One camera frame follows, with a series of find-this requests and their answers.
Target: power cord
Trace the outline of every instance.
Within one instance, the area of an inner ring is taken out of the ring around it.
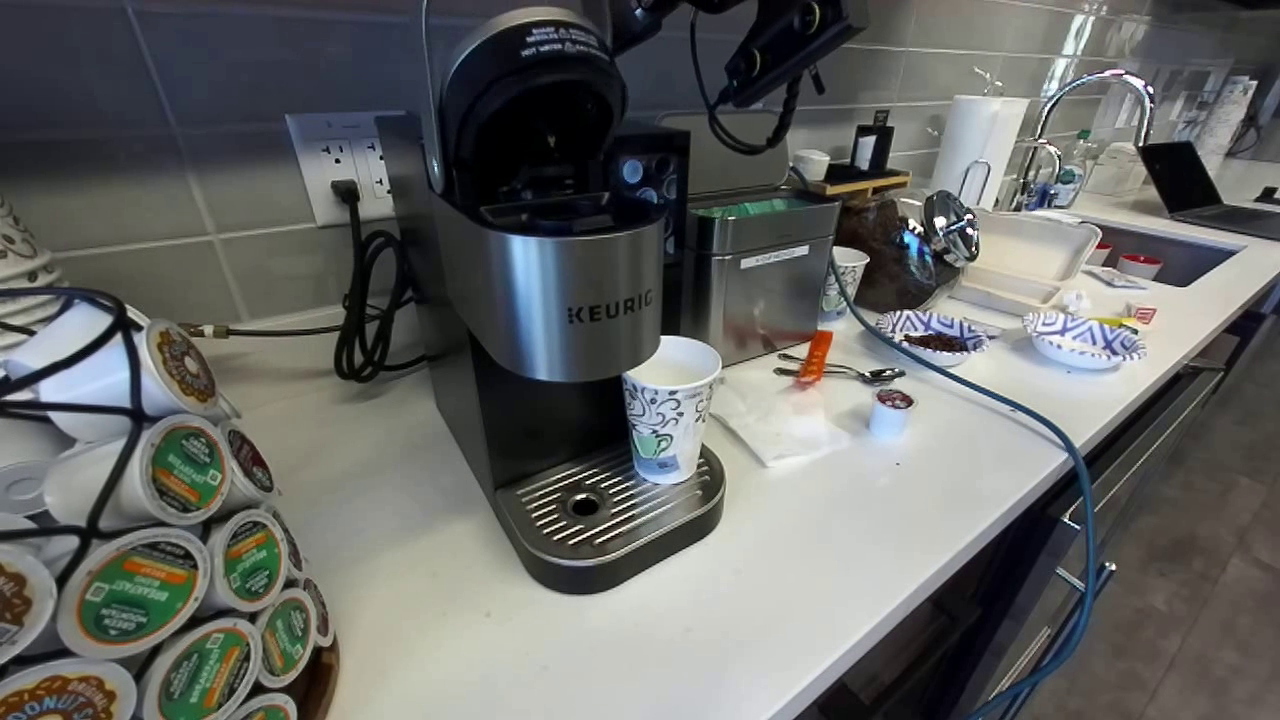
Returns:
[[[1059,428],[1056,424],[1053,424],[1052,420],[1032,410],[1030,407],[1023,405],[1021,402],[1005,397],[998,392],[984,388],[973,380],[968,380],[950,370],[940,368],[938,365],[925,360],[924,357],[920,357],[918,354],[911,352],[901,343],[895,342],[892,338],[882,333],[876,325],[869,323],[867,318],[864,318],[863,314],[858,311],[858,307],[854,305],[854,299],[849,295],[849,288],[845,287],[845,281],[840,277],[840,272],[836,269],[835,259],[831,260],[829,266],[832,277],[836,278],[836,286],[840,288],[840,296],[845,300],[845,304],[849,305],[849,314],[852,315],[854,319],[863,325],[863,328],[865,328],[869,333],[872,333],[872,336],[876,337],[876,340],[883,342],[884,345],[892,347],[893,350],[901,352],[902,355],[906,355],[911,360],[915,360],[920,365],[924,365],[924,368],[933,370],[934,373],[942,375],[943,378],[954,383],[957,383],[961,387],[972,389],[978,395],[989,397],[991,400],[995,400],[996,402],[1006,407],[1010,407],[1018,413],[1021,413],[1023,415],[1027,415],[1032,420],[1036,420],[1037,423],[1043,425],[1044,429],[1052,433],[1059,442],[1062,443],[1062,448],[1066,451],[1066,455],[1071,459],[1071,462],[1075,465],[1075,478],[1076,482],[1079,483],[1079,489],[1080,489],[1080,505],[1084,507],[1084,543],[1085,543],[1084,589],[1080,593],[1082,596],[1080,611],[1075,616],[1076,618],[1075,623],[1071,625],[1070,635],[1066,638],[1066,642],[1064,642],[1057,648],[1057,652],[1055,652],[1052,657],[1046,659],[1044,664],[1041,665],[1039,669],[1030,673],[1021,680],[1009,685],[1002,692],[1000,692],[998,694],[996,694],[995,697],[980,705],[977,710],[965,716],[965,720],[982,720],[991,712],[995,712],[1006,702],[1016,700],[1018,696],[1021,694],[1023,692],[1034,689],[1036,685],[1038,685],[1046,678],[1057,671],[1057,669],[1061,667],[1062,664],[1065,664],[1071,657],[1071,653],[1074,653],[1075,650],[1080,646],[1080,641],[1084,639],[1084,629],[1089,623],[1089,616],[1093,614],[1093,601],[1097,597],[1098,592],[1097,588],[1098,548],[1093,527],[1093,510],[1094,510],[1093,478],[1089,477],[1089,468],[1088,465],[1084,464],[1084,455],[1080,454],[1080,448],[1075,447],[1075,443],[1071,442],[1071,438],[1066,434],[1065,430],[1062,430],[1062,428]]]
[[[183,329],[193,337],[211,338],[306,337],[338,333],[333,347],[333,372],[338,378],[356,383],[369,383],[383,373],[408,370],[431,360],[425,354],[402,363],[388,360],[392,348],[392,331],[396,327],[396,313],[413,301],[408,279],[408,261],[404,258],[403,246],[399,238],[387,231],[374,231],[362,236],[360,187],[356,181],[333,181],[329,186],[338,200],[347,206],[351,218],[351,284],[342,299],[344,311],[342,323],[283,331],[183,323]],[[379,307],[369,301],[369,286],[372,283],[374,268],[383,252],[390,252],[396,264],[387,307]],[[372,334],[369,333],[369,325],[372,325]]]
[[[716,140],[721,145],[740,155],[763,155],[782,145],[787,138],[787,132],[791,131],[791,120],[795,118],[796,106],[800,104],[800,81],[804,79],[804,76],[797,74],[787,81],[778,123],[773,127],[773,132],[769,133],[764,143],[758,145],[741,140],[730,132],[716,114],[716,109],[728,101],[730,87],[726,86],[714,102],[712,102],[710,95],[707,92],[707,83],[703,81],[703,65],[698,59],[698,10],[694,10],[689,15],[689,55],[694,63],[694,81],[698,82],[698,94],[703,97],[703,105],[707,109],[707,124],[710,127],[712,135],[716,136]]]

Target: faucet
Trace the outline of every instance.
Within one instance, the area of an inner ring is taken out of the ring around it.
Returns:
[[[1027,156],[1023,160],[1023,170],[1014,183],[1012,197],[1005,206],[1014,213],[1021,211],[1027,205],[1027,195],[1032,191],[1036,183],[1036,173],[1039,169],[1036,158],[1041,150],[1048,150],[1055,155],[1055,164],[1057,159],[1061,158],[1061,152],[1057,152],[1056,147],[1052,146],[1047,140],[1044,140],[1044,129],[1048,128],[1050,118],[1053,117],[1053,110],[1066,97],[1075,90],[1084,87],[1085,85],[1092,85],[1094,82],[1115,82],[1126,87],[1130,92],[1138,96],[1138,128],[1133,136],[1133,146],[1142,147],[1151,141],[1151,117],[1156,111],[1156,88],[1151,87],[1151,83],[1146,79],[1130,73],[1124,68],[1112,68],[1110,70],[1100,70],[1096,73],[1089,73],[1080,76],[1071,82],[1064,85],[1055,92],[1041,108],[1039,118],[1036,120],[1036,135],[1019,141],[1019,145],[1029,145],[1027,150]]]

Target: white napkin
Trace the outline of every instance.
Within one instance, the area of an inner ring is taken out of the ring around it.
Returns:
[[[748,391],[726,378],[716,389],[712,415],[742,438],[769,468],[787,460],[826,455],[852,439],[827,420],[818,388],[787,386]]]

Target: wall outlet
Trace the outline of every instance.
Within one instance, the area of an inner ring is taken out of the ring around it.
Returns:
[[[349,222],[347,206],[329,187],[330,182],[346,178],[360,186],[361,220],[396,217],[387,165],[383,163],[383,143],[378,140],[374,118],[398,114],[307,113],[284,117],[316,225],[346,225]]]

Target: soap bottle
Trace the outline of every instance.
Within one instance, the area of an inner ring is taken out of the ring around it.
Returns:
[[[1062,154],[1062,170],[1057,174],[1057,182],[1053,184],[1053,191],[1056,192],[1056,197],[1053,199],[1055,208],[1070,208],[1075,204],[1075,197],[1080,193],[1080,188],[1084,187],[1084,181],[1089,174],[1091,156],[1094,150],[1093,143],[1089,142],[1089,135],[1087,129],[1078,132],[1075,142]]]

